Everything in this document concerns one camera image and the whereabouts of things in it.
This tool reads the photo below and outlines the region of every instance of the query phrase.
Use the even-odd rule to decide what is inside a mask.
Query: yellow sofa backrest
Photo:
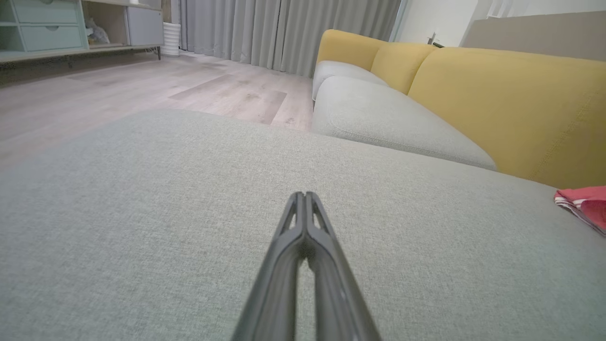
[[[436,49],[428,44],[390,42],[379,48],[370,71],[390,87],[408,94],[421,63]]]
[[[423,59],[436,49],[427,44],[385,42],[354,33],[326,30],[320,40],[316,63],[329,60],[359,66],[406,94]]]
[[[559,188],[606,185],[606,62],[447,47],[425,58],[408,95],[500,172]]]

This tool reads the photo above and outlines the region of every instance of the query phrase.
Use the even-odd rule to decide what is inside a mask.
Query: red cloth
[[[559,189],[553,200],[606,237],[606,186]]]

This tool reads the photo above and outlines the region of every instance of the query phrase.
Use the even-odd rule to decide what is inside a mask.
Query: sofa
[[[315,133],[559,188],[606,184],[606,62],[327,30]]]
[[[228,340],[288,197],[314,191],[384,340],[604,340],[606,238],[555,188],[183,110],[0,173],[3,340]],[[299,270],[298,340],[315,337]]]

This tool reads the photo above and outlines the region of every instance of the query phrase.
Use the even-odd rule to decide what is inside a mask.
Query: wooden floor
[[[147,109],[187,109],[309,130],[311,79],[210,56],[138,53],[0,70],[0,171]]]

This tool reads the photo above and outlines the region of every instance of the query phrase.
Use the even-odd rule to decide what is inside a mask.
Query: sofa seat
[[[378,76],[374,75],[374,73],[364,70],[359,66],[339,61],[321,61],[316,66],[316,71],[313,74],[311,97],[314,101],[316,100],[316,95],[318,94],[318,89],[320,88],[320,85],[322,85],[322,82],[332,76],[356,78],[366,82],[388,86],[383,79],[380,79]]]
[[[359,79],[322,83],[311,131],[496,170],[477,144],[410,97]]]
[[[606,238],[555,188],[216,115],[128,116],[0,173],[0,336],[229,340],[316,192],[384,340],[604,340]],[[315,339],[299,268],[297,339]]]

